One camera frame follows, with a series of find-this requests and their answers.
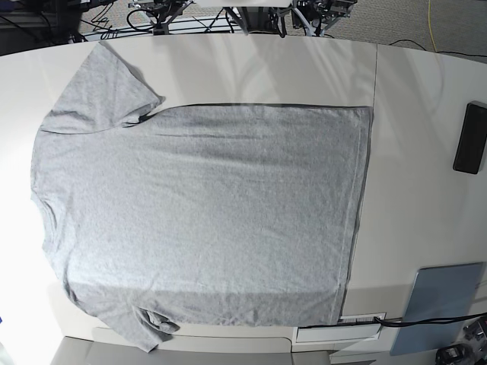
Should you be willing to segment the blue-grey tablet board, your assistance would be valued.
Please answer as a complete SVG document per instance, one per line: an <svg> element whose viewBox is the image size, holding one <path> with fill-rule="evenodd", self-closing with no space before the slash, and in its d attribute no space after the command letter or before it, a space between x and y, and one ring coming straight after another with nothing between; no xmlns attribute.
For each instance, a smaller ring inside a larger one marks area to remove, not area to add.
<svg viewBox="0 0 487 365"><path fill-rule="evenodd" d="M482 262L419 269L403 321L418 322L467 315L483 272ZM445 325L416 324L401 328L396 334L390 355L414 354L446 347L456 339L461 327L456 322Z"/></svg>

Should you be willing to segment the black phone on table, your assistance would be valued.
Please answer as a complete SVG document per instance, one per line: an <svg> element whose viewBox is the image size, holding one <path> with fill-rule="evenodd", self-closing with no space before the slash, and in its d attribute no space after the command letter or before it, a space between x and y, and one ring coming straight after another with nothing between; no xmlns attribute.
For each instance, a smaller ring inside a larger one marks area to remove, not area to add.
<svg viewBox="0 0 487 365"><path fill-rule="evenodd" d="M472 101L466 105L453 170L476 175L480 170L485 144L486 105Z"/></svg>

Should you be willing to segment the black device bottom right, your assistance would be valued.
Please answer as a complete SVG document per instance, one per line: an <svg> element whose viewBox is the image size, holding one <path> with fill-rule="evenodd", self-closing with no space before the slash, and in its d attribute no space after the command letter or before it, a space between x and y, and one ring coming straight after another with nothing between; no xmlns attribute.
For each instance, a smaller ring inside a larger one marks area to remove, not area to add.
<svg viewBox="0 0 487 365"><path fill-rule="evenodd" d="M435 355L436 365L461 365L473 364L471 349L464 344L454 344L437 350Z"/></svg>

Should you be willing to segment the grey T-shirt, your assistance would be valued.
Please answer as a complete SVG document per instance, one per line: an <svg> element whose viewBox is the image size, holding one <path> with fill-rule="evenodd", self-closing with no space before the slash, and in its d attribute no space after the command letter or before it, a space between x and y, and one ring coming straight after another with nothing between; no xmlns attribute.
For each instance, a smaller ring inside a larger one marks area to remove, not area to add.
<svg viewBox="0 0 487 365"><path fill-rule="evenodd" d="M371 109L160 103L98 45L42 121L31 198L66 296L143 351L182 324L335 325Z"/></svg>

